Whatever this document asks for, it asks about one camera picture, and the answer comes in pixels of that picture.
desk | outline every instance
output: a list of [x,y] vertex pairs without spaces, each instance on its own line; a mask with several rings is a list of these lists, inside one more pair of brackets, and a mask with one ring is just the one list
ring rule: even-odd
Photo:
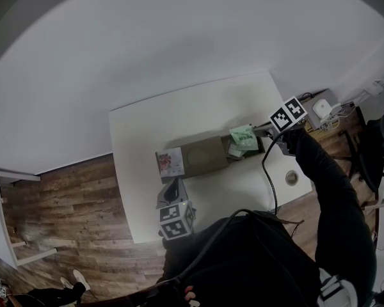
[[[252,123],[268,122],[283,102],[269,73],[214,81],[166,93],[109,114],[116,175],[125,215],[135,243],[159,240],[157,194],[163,188],[155,152],[194,142]],[[265,149],[271,143],[263,140]],[[273,193],[261,166],[263,155],[235,162],[228,168],[184,180],[197,209],[195,231],[227,217],[240,208],[274,208]],[[312,190],[294,157],[273,147],[266,168],[276,187],[279,205]],[[288,171],[298,183],[285,182]]]
[[[11,183],[15,182],[16,180],[40,181],[40,177],[0,170],[0,183]],[[57,252],[57,249],[52,249],[43,253],[39,253],[35,256],[17,259],[13,249],[22,247],[24,245],[26,245],[24,241],[14,244],[10,242],[10,238],[7,233],[6,222],[4,220],[3,208],[1,206],[0,195],[0,259],[16,269],[18,266],[33,262]]]

